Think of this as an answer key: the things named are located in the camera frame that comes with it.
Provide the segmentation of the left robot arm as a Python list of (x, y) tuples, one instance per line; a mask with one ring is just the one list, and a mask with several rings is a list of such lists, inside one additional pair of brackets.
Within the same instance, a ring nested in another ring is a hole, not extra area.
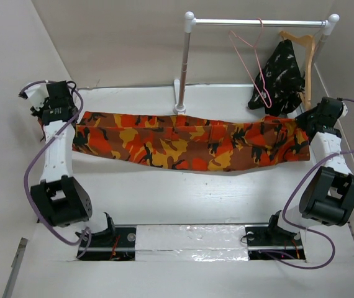
[(71, 84), (58, 81), (28, 91), (32, 115), (38, 119), (48, 145), (40, 182), (30, 187), (30, 195), (52, 227), (87, 222), (93, 213), (88, 193), (73, 176), (72, 147), (78, 108)]

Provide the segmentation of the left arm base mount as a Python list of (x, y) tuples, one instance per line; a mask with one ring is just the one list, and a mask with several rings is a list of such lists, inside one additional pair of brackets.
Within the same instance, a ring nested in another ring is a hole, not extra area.
[(83, 238), (77, 252), (81, 261), (134, 261), (136, 225), (115, 225), (112, 217), (105, 212), (107, 227)]

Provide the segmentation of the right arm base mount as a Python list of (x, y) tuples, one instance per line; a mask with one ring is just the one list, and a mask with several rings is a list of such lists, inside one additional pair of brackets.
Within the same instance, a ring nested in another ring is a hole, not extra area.
[(245, 226), (241, 243), (248, 249), (249, 260), (305, 260), (301, 239), (280, 228), (277, 223), (281, 211), (273, 214), (268, 223)]

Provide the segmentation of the orange camouflage trousers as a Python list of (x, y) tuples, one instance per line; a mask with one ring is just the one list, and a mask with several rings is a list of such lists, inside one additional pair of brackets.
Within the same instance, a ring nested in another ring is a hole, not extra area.
[(295, 119), (266, 116), (233, 123), (188, 115), (86, 111), (72, 149), (161, 169), (245, 171), (310, 159), (309, 138)]

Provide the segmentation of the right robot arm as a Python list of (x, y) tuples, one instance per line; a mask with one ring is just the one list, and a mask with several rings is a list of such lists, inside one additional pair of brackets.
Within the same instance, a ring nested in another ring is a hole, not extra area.
[(298, 211), (302, 218), (327, 226), (345, 225), (354, 210), (354, 174), (340, 154), (342, 134), (335, 128), (346, 113), (342, 100), (323, 97), (318, 105), (296, 118), (308, 136), (315, 159), (327, 159), (303, 192)]

